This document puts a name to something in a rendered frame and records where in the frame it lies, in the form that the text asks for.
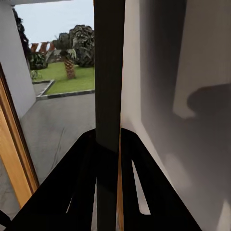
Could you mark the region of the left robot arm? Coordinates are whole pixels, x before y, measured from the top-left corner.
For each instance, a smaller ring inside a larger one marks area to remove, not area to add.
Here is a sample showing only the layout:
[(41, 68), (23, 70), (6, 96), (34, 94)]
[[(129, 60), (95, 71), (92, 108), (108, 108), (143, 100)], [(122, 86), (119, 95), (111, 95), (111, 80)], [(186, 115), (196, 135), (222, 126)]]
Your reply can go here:
[(8, 217), (2, 210), (0, 210), (0, 231), (4, 231), (11, 222), (11, 218)]

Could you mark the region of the poster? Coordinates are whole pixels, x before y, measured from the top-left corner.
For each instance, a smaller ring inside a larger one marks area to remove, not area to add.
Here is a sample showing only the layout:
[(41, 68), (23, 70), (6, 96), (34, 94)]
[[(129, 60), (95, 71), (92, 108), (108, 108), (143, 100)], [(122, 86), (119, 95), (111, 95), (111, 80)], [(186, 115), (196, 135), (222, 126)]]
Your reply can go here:
[(97, 231), (116, 231), (126, 0), (94, 0)]

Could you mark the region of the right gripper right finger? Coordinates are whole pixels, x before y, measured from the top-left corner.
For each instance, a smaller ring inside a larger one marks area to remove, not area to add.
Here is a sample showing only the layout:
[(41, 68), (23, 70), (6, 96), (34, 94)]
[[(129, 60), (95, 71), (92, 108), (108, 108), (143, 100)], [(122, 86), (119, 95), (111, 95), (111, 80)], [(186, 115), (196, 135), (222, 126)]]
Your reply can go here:
[[(124, 231), (202, 231), (139, 136), (120, 129)], [(150, 210), (139, 209), (132, 160)]]

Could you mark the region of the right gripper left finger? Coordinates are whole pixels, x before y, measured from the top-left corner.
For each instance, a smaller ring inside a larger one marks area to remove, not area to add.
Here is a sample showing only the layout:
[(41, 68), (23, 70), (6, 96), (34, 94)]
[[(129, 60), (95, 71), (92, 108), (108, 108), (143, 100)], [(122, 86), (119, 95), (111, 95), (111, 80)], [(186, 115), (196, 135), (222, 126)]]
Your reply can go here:
[(91, 231), (96, 129), (83, 133), (4, 231)]

